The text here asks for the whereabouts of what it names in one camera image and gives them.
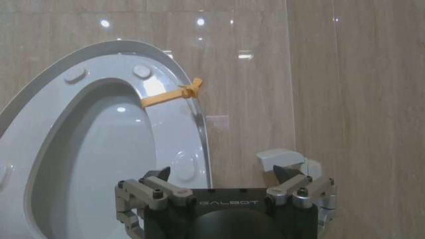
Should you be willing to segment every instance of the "logo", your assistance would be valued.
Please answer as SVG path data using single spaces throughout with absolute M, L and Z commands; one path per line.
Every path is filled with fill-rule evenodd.
M 258 201 L 201 201 L 201 206 L 240 206 L 240 205 L 257 205 Z

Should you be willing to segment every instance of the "robotic hand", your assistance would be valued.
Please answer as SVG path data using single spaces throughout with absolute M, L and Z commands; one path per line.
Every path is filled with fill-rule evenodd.
M 120 181 L 115 187 L 116 216 L 128 236 L 316 239 L 334 217 L 333 179 L 312 181 L 298 170 L 277 166 L 273 171 L 281 184 L 257 189 L 180 188 L 167 182 L 169 167 L 149 171 L 139 181 Z

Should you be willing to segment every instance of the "white toilet lid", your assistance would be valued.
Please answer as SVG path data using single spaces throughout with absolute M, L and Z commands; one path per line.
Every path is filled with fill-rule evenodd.
M 148 170 L 171 166 L 172 183 L 209 186 L 196 101 L 139 104 L 188 83 L 175 61 L 132 41 L 87 47 L 32 81 L 0 115 L 1 237 L 123 238 L 113 186 Z

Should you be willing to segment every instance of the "bolt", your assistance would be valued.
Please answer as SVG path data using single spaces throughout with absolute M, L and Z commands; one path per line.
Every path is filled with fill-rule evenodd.
M 156 190 L 153 190 L 153 193 L 152 193 L 152 197 L 153 197 L 153 199 L 161 199 L 161 198 L 163 198 L 163 196 L 164 196 L 164 192 L 163 192 L 163 190 L 161 190 L 161 189 L 156 189 Z
M 306 197 L 308 196 L 308 190 L 306 188 L 300 188 L 297 191 L 297 195 L 301 197 Z
M 123 188 L 124 180 L 119 182 L 119 188 Z

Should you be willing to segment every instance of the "yellow zip tie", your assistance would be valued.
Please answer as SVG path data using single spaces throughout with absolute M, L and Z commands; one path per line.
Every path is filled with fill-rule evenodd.
M 148 98 L 141 99 L 141 107 L 145 108 L 148 106 L 153 106 L 156 104 L 164 103 L 177 98 L 196 98 L 199 96 L 201 85 L 203 80 L 200 78 L 195 78 L 193 83 L 188 86 L 180 86 L 179 90 L 165 92 L 156 96 L 151 96 Z

